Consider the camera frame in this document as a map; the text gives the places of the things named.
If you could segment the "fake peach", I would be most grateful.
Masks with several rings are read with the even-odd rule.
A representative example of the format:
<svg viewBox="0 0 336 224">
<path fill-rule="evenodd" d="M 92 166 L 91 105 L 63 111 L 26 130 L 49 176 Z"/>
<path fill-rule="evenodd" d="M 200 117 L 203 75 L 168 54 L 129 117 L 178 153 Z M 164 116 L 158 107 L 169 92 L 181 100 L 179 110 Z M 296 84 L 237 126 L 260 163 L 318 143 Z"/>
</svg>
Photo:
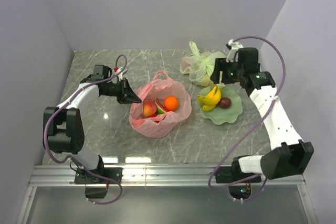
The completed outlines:
<svg viewBox="0 0 336 224">
<path fill-rule="evenodd" d="M 142 115 L 146 118 L 151 117 L 157 111 L 155 103 L 151 100 L 143 101 L 142 106 L 143 106 Z"/>
</svg>

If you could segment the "fake red apple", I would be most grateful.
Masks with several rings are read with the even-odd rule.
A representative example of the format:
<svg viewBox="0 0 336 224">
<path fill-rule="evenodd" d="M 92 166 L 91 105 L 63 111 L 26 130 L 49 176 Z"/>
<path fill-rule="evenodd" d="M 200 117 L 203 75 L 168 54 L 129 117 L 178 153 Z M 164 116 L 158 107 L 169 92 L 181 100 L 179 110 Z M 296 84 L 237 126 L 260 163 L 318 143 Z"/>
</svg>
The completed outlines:
<svg viewBox="0 0 336 224">
<path fill-rule="evenodd" d="M 156 118 L 158 115 L 157 114 L 152 114 L 148 118 Z"/>
</svg>

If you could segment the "pink plastic bag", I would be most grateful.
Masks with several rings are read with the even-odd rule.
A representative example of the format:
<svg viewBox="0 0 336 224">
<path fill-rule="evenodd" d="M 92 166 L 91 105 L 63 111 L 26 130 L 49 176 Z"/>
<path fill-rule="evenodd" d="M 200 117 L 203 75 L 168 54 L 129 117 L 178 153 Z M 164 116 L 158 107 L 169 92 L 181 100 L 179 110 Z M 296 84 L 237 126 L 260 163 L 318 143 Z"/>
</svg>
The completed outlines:
<svg viewBox="0 0 336 224">
<path fill-rule="evenodd" d="M 170 78 L 163 70 L 156 72 L 152 81 L 138 88 L 135 93 L 141 99 L 141 103 L 131 105 L 129 123 L 135 131 L 146 137 L 165 137 L 173 127 L 185 121 L 192 112 L 191 97 L 185 86 Z M 144 101 L 159 101 L 163 104 L 164 99 L 169 96 L 177 98 L 176 110 L 161 112 L 157 109 L 153 116 L 143 115 Z"/>
</svg>

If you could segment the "fake watermelon slice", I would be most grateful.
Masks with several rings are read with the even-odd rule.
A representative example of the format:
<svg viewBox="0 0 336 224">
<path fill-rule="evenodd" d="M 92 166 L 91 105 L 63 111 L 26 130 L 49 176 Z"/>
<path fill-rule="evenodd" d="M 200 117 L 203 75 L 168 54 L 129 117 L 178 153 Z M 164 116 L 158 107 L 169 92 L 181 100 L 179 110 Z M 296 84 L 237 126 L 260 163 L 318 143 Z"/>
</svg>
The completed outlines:
<svg viewBox="0 0 336 224">
<path fill-rule="evenodd" d="M 168 109 L 159 101 L 159 99 L 156 99 L 154 103 L 156 105 L 156 113 L 158 115 L 168 113 Z"/>
</svg>

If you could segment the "fake dark plum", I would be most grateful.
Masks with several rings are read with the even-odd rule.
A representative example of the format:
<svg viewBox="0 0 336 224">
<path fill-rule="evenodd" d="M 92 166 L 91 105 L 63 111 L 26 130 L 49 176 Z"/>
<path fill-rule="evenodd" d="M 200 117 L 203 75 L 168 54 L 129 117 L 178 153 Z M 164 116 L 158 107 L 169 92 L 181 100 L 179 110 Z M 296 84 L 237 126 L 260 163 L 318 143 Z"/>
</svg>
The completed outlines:
<svg viewBox="0 0 336 224">
<path fill-rule="evenodd" d="M 218 103 L 218 106 L 222 109 L 228 109 L 232 104 L 232 101 L 230 98 L 221 98 L 221 100 Z"/>
</svg>

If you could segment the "fake banana bunch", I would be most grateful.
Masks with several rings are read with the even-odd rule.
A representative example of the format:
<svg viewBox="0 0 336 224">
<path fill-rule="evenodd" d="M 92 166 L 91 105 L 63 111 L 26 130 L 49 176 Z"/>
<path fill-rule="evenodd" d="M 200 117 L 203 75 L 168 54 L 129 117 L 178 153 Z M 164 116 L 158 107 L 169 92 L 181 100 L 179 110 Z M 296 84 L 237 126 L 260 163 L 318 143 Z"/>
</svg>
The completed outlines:
<svg viewBox="0 0 336 224">
<path fill-rule="evenodd" d="M 222 89 L 214 85 L 213 89 L 207 95 L 198 95 L 197 100 L 203 104 L 203 111 L 210 111 L 220 102 L 222 98 Z"/>
</svg>

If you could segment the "fake orange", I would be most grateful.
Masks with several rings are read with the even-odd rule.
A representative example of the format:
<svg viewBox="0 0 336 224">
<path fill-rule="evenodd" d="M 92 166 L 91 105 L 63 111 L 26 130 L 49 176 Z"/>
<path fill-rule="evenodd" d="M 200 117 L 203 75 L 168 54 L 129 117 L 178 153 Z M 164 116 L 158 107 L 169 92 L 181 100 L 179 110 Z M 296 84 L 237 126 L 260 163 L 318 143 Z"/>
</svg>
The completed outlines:
<svg viewBox="0 0 336 224">
<path fill-rule="evenodd" d="M 164 99 L 163 105 L 168 111 L 175 111 L 180 103 L 177 97 L 170 95 Z"/>
</svg>

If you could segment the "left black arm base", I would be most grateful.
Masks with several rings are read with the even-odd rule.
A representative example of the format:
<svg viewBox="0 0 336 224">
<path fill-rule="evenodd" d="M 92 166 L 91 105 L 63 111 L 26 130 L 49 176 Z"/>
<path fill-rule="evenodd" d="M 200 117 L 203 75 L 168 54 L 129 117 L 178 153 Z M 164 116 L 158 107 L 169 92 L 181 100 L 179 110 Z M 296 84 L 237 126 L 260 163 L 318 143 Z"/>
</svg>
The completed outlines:
<svg viewBox="0 0 336 224">
<path fill-rule="evenodd" d="M 120 192 L 113 201 L 118 200 L 122 195 L 121 179 L 123 169 L 121 167 L 104 168 L 97 175 L 93 175 L 84 169 L 78 168 L 74 184 L 85 186 L 85 197 L 89 200 L 104 199 L 107 196 L 109 186 L 116 185 Z"/>
</svg>

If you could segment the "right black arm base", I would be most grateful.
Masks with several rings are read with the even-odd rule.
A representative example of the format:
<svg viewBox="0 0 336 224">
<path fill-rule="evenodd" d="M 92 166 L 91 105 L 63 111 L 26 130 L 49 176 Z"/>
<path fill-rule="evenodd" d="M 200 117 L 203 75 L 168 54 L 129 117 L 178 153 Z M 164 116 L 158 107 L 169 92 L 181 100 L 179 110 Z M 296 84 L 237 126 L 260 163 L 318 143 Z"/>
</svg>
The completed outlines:
<svg viewBox="0 0 336 224">
<path fill-rule="evenodd" d="M 242 186 L 229 186 L 228 192 L 234 200 L 246 200 L 252 196 L 251 185 L 253 183 L 261 183 L 260 175 L 247 179 L 254 175 L 254 173 L 242 173 L 238 166 L 222 166 L 215 173 L 215 181 L 217 184 L 229 184 L 244 179 L 244 181 L 241 182 L 243 183 Z"/>
</svg>

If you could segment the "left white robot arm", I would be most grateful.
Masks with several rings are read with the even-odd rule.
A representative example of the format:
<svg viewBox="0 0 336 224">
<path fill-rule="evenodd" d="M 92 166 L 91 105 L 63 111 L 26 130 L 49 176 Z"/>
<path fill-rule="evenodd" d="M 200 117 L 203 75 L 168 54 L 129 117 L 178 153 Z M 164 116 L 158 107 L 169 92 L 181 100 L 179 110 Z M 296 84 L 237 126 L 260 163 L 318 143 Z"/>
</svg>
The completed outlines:
<svg viewBox="0 0 336 224">
<path fill-rule="evenodd" d="M 49 157 L 57 164 L 71 160 L 93 183 L 102 182 L 106 170 L 101 156 L 85 146 L 81 116 L 101 96 L 115 97 L 119 104 L 141 103 L 124 77 L 126 72 L 126 67 L 95 65 L 66 101 L 44 110 L 43 146 Z"/>
</svg>

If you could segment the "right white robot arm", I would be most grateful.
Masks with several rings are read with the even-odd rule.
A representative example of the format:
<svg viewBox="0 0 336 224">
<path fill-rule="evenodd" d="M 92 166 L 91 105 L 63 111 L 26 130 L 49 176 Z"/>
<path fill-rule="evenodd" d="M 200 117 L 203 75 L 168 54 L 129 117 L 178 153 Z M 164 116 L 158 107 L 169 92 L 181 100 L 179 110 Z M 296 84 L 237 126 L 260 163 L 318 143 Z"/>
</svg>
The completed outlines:
<svg viewBox="0 0 336 224">
<path fill-rule="evenodd" d="M 304 142 L 291 124 L 278 97 L 279 88 L 268 71 L 261 71 L 256 48 L 233 50 L 233 59 L 215 59 L 211 80 L 215 84 L 238 82 L 256 106 L 265 126 L 271 150 L 265 155 L 235 157 L 230 167 L 219 167 L 216 180 L 254 183 L 266 179 L 302 175 L 312 158 L 312 143 Z"/>
</svg>

